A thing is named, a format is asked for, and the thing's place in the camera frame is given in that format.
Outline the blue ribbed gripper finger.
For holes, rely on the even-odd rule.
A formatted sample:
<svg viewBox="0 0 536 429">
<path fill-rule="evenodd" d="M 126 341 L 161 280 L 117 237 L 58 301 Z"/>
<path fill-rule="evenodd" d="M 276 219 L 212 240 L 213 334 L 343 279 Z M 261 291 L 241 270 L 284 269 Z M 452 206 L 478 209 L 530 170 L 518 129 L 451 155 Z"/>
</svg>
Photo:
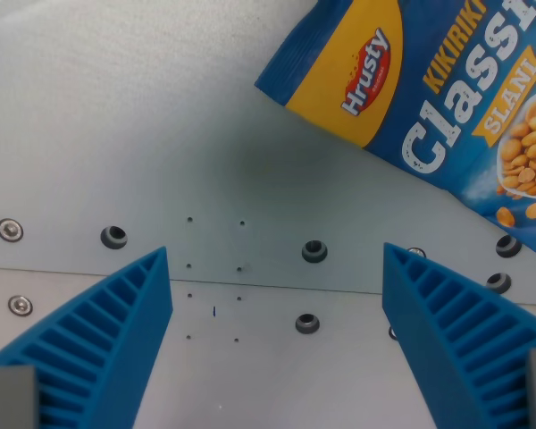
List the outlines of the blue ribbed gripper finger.
<svg viewBox="0 0 536 429">
<path fill-rule="evenodd" d="M 528 428 L 536 316 L 405 248 L 383 247 L 382 308 L 438 428 Z"/>
<path fill-rule="evenodd" d="M 84 290 L 0 349 L 31 366 L 41 428 L 131 428 L 172 317 L 159 248 Z"/>
</svg>

